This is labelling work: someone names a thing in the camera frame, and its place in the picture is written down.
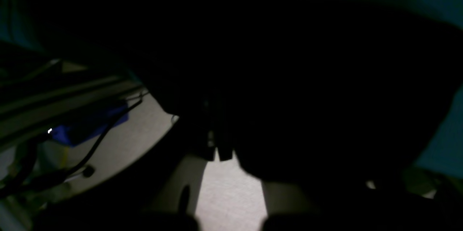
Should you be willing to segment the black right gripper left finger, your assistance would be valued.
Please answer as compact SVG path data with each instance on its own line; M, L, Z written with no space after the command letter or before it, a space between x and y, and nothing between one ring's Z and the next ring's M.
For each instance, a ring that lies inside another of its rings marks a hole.
M120 173L48 206L34 231L199 231L203 174L214 158L209 130L180 118L148 152Z

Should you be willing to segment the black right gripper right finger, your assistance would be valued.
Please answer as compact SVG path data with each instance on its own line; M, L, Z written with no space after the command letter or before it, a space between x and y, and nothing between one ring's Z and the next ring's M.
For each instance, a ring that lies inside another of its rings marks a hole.
M410 144L218 144L263 183L265 231L461 231L462 193Z

